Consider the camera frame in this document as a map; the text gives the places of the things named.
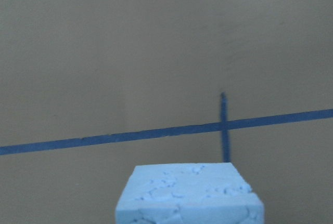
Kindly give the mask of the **light blue foam block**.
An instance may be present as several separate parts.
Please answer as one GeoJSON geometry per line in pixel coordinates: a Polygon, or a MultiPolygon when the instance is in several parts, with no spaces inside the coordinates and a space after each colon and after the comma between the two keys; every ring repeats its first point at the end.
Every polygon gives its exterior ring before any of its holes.
{"type": "Polygon", "coordinates": [[[264,204],[232,163],[137,165],[116,223],[264,223],[264,204]]]}

